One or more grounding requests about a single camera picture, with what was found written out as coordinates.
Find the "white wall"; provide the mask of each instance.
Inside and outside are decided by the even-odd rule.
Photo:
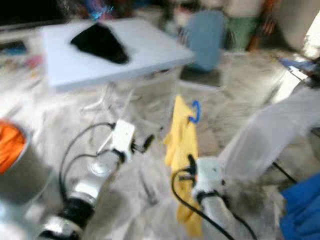
[[[313,20],[320,10],[320,0],[282,0],[275,14],[288,44],[301,49]]]

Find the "floor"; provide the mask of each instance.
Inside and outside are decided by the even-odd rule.
[[[34,44],[39,41],[37,35],[30,39],[33,45],[30,54],[40,53]],[[25,66],[1,67],[0,117],[18,122],[29,130],[39,159],[54,173],[71,139],[92,123],[114,122],[121,116],[136,125],[137,142],[142,143],[149,134],[156,134],[156,141],[147,153],[137,153],[132,162],[122,166],[102,196],[84,239],[190,239],[176,221],[177,202],[170,190],[170,170],[164,164],[162,139],[170,128],[175,95],[182,95],[190,106],[193,100],[199,100],[202,107],[197,125],[199,154],[211,156],[223,150],[253,113],[286,98],[293,88],[291,82],[295,81],[271,51],[224,54],[221,61],[221,87],[180,81],[175,71],[157,73],[155,80],[136,80],[139,87],[128,107],[122,99],[137,82],[117,84],[100,108],[90,111],[84,111],[83,107],[100,97],[105,91],[103,86],[56,93],[46,84],[42,64],[31,70]],[[70,158],[74,154],[95,152],[107,134],[107,131],[93,130],[74,146]],[[298,180],[320,170],[320,162],[314,157],[308,138],[303,136],[285,148],[279,161]],[[68,177],[68,186],[86,170],[84,162],[76,164]],[[284,188],[287,185],[286,177],[271,167],[259,185],[242,188],[234,185],[228,190],[231,206],[248,221],[260,240],[276,239],[276,216],[282,201],[277,201],[279,195],[275,186]],[[38,218],[33,216],[34,222],[61,204],[54,180],[49,189],[39,203],[39,206],[49,207],[34,208],[39,211]],[[8,229],[0,227],[0,231],[8,232]]]

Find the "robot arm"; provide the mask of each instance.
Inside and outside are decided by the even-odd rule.
[[[151,144],[151,135],[143,146],[134,143],[135,126],[118,120],[112,131],[110,148],[89,165],[88,174],[80,179],[68,195],[64,208],[50,216],[38,239],[80,240],[104,186],[113,180],[120,166],[131,161],[134,150],[144,153]]]
[[[200,157],[196,161],[196,182],[192,190],[193,198],[202,207],[203,212],[231,236],[235,236],[235,221],[233,214],[227,208],[224,195],[224,174],[222,165],[214,156]],[[212,236],[217,236],[218,230],[208,226]]]

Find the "white plastic sheet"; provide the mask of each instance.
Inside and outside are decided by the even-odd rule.
[[[297,135],[320,126],[320,90],[303,88],[250,118],[218,156],[225,174],[254,181]]]

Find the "blue cloth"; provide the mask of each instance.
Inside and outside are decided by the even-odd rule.
[[[280,227],[286,240],[320,240],[320,173],[282,193],[287,215]]]

